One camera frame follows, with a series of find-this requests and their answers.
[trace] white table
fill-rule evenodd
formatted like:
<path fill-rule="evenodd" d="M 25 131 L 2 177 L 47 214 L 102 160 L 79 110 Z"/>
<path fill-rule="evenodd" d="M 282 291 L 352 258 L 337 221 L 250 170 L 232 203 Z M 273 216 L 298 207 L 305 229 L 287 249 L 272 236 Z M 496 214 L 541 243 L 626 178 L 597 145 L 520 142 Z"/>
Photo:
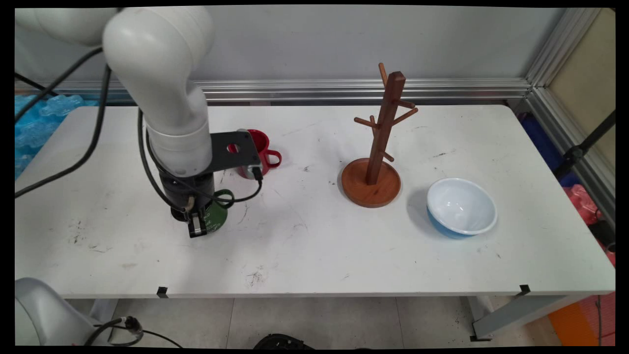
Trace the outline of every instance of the white table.
<path fill-rule="evenodd" d="M 479 337 L 615 290 L 614 268 L 505 106 L 419 106 L 387 147 L 399 195 L 383 208 L 350 202 L 340 173 L 369 156 L 372 140 L 352 120 L 378 109 L 209 107 L 212 132 L 260 129 L 283 162 L 220 230 L 190 239 L 142 169 L 137 108 L 109 107 L 92 158 L 15 201 L 15 278 L 39 278 L 65 298 L 157 297 L 158 287 L 168 297 L 514 295 L 528 285 L 475 323 Z M 73 111 L 15 189 L 77 161 L 96 112 Z M 427 189 L 452 176 L 492 195 L 493 230 L 452 240 L 432 227 Z M 237 198 L 257 187 L 234 171 L 214 180 Z"/>

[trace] red handle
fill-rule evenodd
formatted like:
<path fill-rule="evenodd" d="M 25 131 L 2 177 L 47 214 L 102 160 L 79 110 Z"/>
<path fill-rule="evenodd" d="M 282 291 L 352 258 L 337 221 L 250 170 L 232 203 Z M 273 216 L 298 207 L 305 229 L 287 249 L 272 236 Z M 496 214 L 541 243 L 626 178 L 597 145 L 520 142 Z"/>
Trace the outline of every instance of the red handle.
<path fill-rule="evenodd" d="M 280 154 L 279 152 L 275 151 L 275 150 L 267 150 L 267 155 L 273 155 L 275 157 L 277 157 L 279 159 L 279 161 L 277 163 L 269 163 L 269 168 L 275 168 L 278 167 L 280 163 L 282 163 L 282 154 Z"/>

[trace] green mug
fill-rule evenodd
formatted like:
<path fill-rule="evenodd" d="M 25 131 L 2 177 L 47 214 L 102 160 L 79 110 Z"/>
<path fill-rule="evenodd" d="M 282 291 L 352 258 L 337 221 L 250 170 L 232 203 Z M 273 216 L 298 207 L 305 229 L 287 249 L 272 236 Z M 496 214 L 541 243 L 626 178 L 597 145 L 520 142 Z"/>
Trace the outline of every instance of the green mug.
<path fill-rule="evenodd" d="M 234 194 L 230 190 L 219 190 L 214 192 L 215 197 L 222 195 L 229 195 L 231 199 L 234 199 Z M 212 201 L 210 205 L 205 209 L 205 228 L 208 230 L 208 234 L 214 232 L 223 226 L 227 220 L 227 209 L 233 205 L 233 202 L 224 203 Z"/>

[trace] mug handle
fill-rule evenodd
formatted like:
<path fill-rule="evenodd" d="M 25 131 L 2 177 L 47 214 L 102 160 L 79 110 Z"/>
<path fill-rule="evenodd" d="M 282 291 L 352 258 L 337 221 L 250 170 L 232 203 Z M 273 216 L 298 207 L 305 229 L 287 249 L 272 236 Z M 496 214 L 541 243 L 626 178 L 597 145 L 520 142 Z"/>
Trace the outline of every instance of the mug handle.
<path fill-rule="evenodd" d="M 214 192 L 215 197 L 220 197 L 222 195 L 229 195 L 231 199 L 234 199 L 234 193 L 232 193 L 230 190 L 219 190 L 219 191 Z M 223 204 L 223 202 L 217 201 L 216 203 L 218 204 L 219 207 L 223 209 L 229 209 L 231 208 L 232 205 L 234 205 L 234 202 Z"/>
<path fill-rule="evenodd" d="M 274 164 L 269 164 L 269 168 L 275 168 L 278 167 L 280 163 L 282 163 L 282 154 L 280 154 L 279 152 L 275 151 L 275 150 L 267 150 L 267 155 L 273 155 L 275 157 L 277 157 L 279 159 L 279 161 L 277 163 Z"/>

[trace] cable connector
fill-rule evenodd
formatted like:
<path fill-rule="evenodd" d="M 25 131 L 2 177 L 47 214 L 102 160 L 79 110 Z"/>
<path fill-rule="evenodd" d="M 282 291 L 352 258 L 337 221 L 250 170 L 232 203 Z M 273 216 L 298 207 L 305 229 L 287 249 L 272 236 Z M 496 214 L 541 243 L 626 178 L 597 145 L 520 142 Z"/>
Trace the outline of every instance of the cable connector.
<path fill-rule="evenodd" d="M 254 167 L 252 169 L 253 172 L 253 177 L 255 178 L 256 181 L 262 181 L 262 171 L 260 170 L 259 167 Z"/>
<path fill-rule="evenodd" d="M 137 318 L 128 316 L 125 321 L 125 328 L 134 336 L 142 332 L 142 325 Z"/>

